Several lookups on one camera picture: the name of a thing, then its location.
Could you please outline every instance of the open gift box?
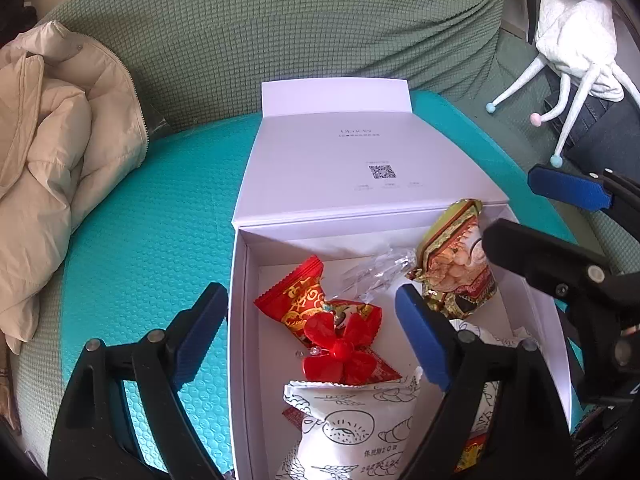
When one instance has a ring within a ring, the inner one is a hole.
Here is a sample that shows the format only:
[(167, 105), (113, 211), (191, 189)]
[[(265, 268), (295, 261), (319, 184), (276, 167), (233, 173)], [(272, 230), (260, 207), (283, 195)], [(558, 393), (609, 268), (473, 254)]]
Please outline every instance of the open gift box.
[[(233, 218), (228, 376), (239, 480), (273, 479), (300, 439), (282, 415), (282, 395), (286, 383), (304, 380), (296, 355), (303, 346), (255, 307), (258, 296), (312, 254), (331, 280), (389, 246), (415, 247), (462, 198), (484, 204), (481, 228), (497, 218), (516, 221), (507, 196), (473, 160), (412, 113), (405, 81), (268, 82), (262, 104)], [(498, 293), (468, 320), (504, 338), (524, 327), (540, 344), (569, 419), (569, 367), (553, 299), (515, 274), (493, 271)], [(412, 282), (398, 278), (374, 301), (383, 320), (372, 348), (405, 376), (418, 362), (394, 310), (404, 283)], [(432, 410), (423, 410), (427, 423), (414, 424), (422, 434), (441, 398), (424, 391), (418, 403)]]

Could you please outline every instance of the box lid flap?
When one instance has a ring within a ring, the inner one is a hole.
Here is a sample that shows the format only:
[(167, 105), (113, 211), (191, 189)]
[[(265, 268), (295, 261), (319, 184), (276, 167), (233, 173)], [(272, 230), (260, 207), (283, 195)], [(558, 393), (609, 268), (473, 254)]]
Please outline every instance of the box lid flap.
[(405, 81), (270, 82), (262, 97), (267, 109), (236, 228), (444, 209), (462, 198), (508, 201), (466, 153), (411, 112)]

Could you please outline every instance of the jacket zipper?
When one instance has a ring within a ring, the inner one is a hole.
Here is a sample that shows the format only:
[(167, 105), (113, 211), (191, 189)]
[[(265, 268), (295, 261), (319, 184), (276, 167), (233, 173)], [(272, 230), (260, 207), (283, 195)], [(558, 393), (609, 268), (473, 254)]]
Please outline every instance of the jacket zipper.
[[(60, 27), (64, 28), (67, 31), (67, 33), (71, 32), (68, 28), (62, 25), (62, 23), (58, 22), (58, 24), (60, 25)], [(94, 46), (99, 48), (101, 51), (103, 51), (105, 54), (110, 56), (111, 59), (113, 59), (117, 63), (117, 65), (124, 70), (124, 73), (127, 74), (127, 77), (129, 78), (129, 84), (131, 85), (131, 88), (133, 90), (133, 95), (135, 95), (136, 97), (136, 112), (138, 114), (138, 123), (142, 124), (143, 137), (144, 137), (143, 140), (145, 141), (142, 157), (140, 157), (140, 161), (136, 166), (136, 168), (139, 168), (142, 165), (143, 161), (145, 160), (146, 152), (149, 149), (149, 132), (146, 129), (145, 117), (142, 114), (142, 108), (140, 107), (140, 99), (138, 98), (138, 91), (136, 90), (136, 85), (133, 83), (133, 78), (131, 77), (131, 73), (129, 72), (129, 69), (127, 69), (127, 67), (124, 65), (124, 63), (121, 62), (120, 58), (116, 56), (114, 51), (104, 46), (102, 43), (100, 43), (100, 41), (96, 40), (95, 38), (92, 38), (91, 36), (88, 36), (87, 34), (81, 34), (80, 32), (74, 32), (74, 34), (77, 34), (78, 36), (81, 36), (83, 38), (87, 38), (91, 44), (93, 44)]]

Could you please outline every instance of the transparent plastic bag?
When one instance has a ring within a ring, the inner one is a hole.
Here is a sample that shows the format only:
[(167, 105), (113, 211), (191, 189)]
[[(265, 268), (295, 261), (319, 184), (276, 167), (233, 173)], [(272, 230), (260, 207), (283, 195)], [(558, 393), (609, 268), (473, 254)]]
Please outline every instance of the transparent plastic bag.
[(373, 303), (398, 276), (404, 276), (412, 267), (415, 267), (415, 249), (390, 248), (347, 270), (337, 283), (326, 289), (326, 297)]

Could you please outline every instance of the turquoise mat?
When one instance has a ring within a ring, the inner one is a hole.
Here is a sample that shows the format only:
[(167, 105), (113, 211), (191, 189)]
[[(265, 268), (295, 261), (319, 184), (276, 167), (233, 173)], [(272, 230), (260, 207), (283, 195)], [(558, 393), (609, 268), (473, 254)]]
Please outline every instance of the turquoise mat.
[[(412, 92), (414, 112), (453, 140), (510, 197), (523, 224), (573, 241), (553, 206), (533, 195), (526, 175), (487, 134), (436, 94)], [(228, 287), (230, 224), (260, 124), (251, 114), (207, 124), (153, 144), (131, 173), (76, 231), (62, 295), (65, 381), (84, 342), (121, 344), (165, 327), (209, 282)], [(198, 436), (221, 471), (232, 468), (226, 389), (226, 325), (179, 393)], [(140, 396), (127, 397), (144, 457), (163, 468)], [(574, 418), (579, 404), (574, 404)]]

